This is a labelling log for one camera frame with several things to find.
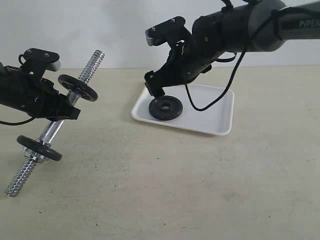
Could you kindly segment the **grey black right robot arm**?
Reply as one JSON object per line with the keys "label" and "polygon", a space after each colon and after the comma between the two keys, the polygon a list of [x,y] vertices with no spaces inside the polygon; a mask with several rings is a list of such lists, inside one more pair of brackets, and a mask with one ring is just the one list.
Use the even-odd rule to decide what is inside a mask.
{"label": "grey black right robot arm", "polygon": [[289,40],[320,37],[320,3],[287,6],[281,0],[253,0],[244,5],[228,3],[220,11],[200,16],[188,30],[176,16],[146,30],[149,46],[168,44],[165,64],[145,74],[153,97],[164,88],[193,82],[211,70],[224,53],[273,52]]}

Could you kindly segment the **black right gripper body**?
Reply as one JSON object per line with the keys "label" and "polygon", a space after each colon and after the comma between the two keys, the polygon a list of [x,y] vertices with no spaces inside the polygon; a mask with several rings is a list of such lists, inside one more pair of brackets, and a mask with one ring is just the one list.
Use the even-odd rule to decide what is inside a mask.
{"label": "black right gripper body", "polygon": [[227,51],[222,37],[226,14],[220,11],[200,16],[192,25],[191,37],[170,47],[164,64],[165,85],[189,84],[211,70],[212,63]]}

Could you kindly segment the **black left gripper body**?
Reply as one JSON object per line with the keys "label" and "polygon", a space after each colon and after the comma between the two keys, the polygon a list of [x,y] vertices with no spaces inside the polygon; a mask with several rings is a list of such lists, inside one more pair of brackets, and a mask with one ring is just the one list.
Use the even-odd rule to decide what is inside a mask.
{"label": "black left gripper body", "polygon": [[33,80],[16,67],[4,67],[4,105],[33,118],[46,118],[54,110],[54,83],[46,78]]}

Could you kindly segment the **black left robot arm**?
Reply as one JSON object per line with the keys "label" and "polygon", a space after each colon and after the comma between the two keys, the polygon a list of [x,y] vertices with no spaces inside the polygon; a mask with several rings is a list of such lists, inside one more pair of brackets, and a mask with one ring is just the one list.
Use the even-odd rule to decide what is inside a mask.
{"label": "black left robot arm", "polygon": [[54,83],[19,68],[0,66],[0,104],[34,119],[77,120],[81,110],[72,106]]}

